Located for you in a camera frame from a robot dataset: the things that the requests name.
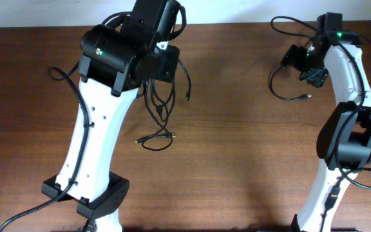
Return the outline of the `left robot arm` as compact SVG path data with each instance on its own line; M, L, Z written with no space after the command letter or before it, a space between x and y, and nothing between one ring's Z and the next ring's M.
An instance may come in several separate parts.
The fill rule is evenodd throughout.
M131 11L108 16L81 39L82 55L71 86L79 109L70 147L58 174L42 191L54 201L75 200L86 219L83 231L120 231L119 206L129 181L111 172L111 160L131 103L148 85L174 83L180 51L176 20L185 18L178 1L137 1Z

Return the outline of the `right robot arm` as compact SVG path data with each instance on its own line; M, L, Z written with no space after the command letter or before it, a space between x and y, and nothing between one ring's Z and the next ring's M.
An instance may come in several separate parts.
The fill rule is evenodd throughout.
M318 135L318 173L290 231L331 231L349 185L371 190L371 88L360 38L342 30L318 30L311 41L310 48L292 46L282 64L300 70L317 86L330 77L336 107Z

